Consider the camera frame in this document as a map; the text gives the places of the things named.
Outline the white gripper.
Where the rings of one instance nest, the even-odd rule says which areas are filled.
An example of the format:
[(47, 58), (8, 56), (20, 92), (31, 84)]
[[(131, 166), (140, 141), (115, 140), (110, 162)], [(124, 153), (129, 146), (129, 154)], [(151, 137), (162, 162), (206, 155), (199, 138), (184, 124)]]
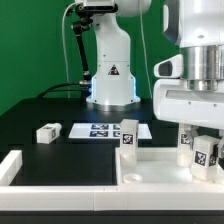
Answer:
[(175, 55), (154, 66), (158, 78), (153, 90), (153, 110), (157, 119), (188, 124), (185, 134), (193, 149), (197, 126), (219, 129), (218, 157), (224, 159), (224, 80), (216, 91), (195, 91), (181, 79), (183, 56)]

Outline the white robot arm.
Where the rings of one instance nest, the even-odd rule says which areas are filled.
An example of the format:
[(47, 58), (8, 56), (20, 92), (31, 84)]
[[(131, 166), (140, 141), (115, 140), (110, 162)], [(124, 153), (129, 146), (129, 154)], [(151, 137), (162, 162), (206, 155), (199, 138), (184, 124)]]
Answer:
[[(139, 102), (130, 72), (130, 37), (116, 18), (146, 12), (152, 0), (75, 0), (81, 29), (93, 27), (97, 72), (90, 77), (89, 105), (124, 109)], [(159, 120), (220, 131), (224, 159), (224, 0), (166, 0), (163, 34), (180, 53), (154, 66), (153, 109)]]

